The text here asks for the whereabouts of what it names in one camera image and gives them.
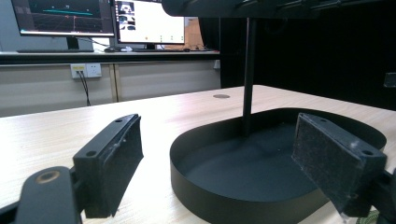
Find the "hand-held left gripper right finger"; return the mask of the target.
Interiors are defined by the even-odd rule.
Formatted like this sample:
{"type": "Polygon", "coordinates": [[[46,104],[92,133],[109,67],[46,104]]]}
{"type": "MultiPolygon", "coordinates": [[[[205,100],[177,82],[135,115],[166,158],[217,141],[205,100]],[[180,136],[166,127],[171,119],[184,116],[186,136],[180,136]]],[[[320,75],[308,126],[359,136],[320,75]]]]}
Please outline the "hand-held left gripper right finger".
{"type": "Polygon", "coordinates": [[[354,119],[298,115],[292,158],[338,213],[388,215],[387,138],[354,119]]]}

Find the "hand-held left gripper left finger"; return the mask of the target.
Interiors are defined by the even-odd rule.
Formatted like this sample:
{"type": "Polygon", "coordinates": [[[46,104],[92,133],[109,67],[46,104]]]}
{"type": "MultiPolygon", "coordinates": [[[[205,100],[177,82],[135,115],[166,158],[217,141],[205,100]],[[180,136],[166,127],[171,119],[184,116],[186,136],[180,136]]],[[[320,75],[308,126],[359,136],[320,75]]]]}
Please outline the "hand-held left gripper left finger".
{"type": "Polygon", "coordinates": [[[140,120],[132,114],[111,121],[73,157],[76,178],[82,184],[78,197],[87,218],[116,215],[144,158],[140,120]]]}

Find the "small dark square device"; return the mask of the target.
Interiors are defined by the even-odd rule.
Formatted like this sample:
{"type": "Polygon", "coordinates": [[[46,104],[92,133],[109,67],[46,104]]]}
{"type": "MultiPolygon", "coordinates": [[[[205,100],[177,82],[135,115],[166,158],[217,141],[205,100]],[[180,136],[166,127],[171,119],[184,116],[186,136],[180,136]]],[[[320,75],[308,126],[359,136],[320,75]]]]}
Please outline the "small dark square device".
{"type": "Polygon", "coordinates": [[[383,86],[385,88],[396,88],[396,72],[385,74],[383,86]]]}

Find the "black curtain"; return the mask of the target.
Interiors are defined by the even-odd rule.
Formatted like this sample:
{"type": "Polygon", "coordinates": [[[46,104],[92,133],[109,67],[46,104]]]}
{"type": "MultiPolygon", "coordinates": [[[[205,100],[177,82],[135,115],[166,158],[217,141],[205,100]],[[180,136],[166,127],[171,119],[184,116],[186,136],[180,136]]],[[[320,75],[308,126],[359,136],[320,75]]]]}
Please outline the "black curtain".
{"type": "Polygon", "coordinates": [[[396,15],[335,12],[315,20],[258,19],[254,83],[396,110],[396,15]]]}

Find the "black keyboard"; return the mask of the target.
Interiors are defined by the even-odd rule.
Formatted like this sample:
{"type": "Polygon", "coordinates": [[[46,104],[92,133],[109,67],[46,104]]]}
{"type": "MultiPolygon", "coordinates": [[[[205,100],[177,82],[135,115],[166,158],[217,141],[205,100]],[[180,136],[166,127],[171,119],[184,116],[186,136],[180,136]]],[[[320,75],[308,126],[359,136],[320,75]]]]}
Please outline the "black keyboard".
{"type": "Polygon", "coordinates": [[[18,49],[18,53],[92,53],[92,49],[18,49]]]}

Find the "computer monitor white screen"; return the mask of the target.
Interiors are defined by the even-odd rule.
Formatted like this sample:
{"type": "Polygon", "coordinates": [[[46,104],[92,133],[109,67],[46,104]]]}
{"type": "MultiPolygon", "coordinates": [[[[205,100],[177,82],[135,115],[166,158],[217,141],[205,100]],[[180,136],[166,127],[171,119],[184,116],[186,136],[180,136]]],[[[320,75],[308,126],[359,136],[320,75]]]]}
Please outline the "computer monitor white screen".
{"type": "Polygon", "coordinates": [[[162,0],[114,0],[116,43],[157,49],[185,44],[185,19],[168,15],[162,0]]]}

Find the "wide computer monitor dark screen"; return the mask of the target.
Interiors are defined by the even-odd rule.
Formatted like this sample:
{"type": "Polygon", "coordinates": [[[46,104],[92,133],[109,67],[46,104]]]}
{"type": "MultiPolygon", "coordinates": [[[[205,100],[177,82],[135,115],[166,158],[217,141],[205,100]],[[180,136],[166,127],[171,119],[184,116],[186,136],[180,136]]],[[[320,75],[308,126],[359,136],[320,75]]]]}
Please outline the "wide computer monitor dark screen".
{"type": "Polygon", "coordinates": [[[115,36],[112,0],[10,0],[21,36],[64,37],[65,51],[82,49],[82,37],[115,36]]]}

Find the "brown cardboard box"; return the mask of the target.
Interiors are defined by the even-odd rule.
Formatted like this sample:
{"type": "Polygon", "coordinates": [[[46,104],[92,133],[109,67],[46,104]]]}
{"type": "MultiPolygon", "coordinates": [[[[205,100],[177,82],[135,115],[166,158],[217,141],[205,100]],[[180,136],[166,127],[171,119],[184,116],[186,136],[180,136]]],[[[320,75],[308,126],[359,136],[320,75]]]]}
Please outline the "brown cardboard box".
{"type": "Polygon", "coordinates": [[[165,45],[165,49],[204,49],[199,20],[185,18],[185,43],[183,45],[165,45]]]}

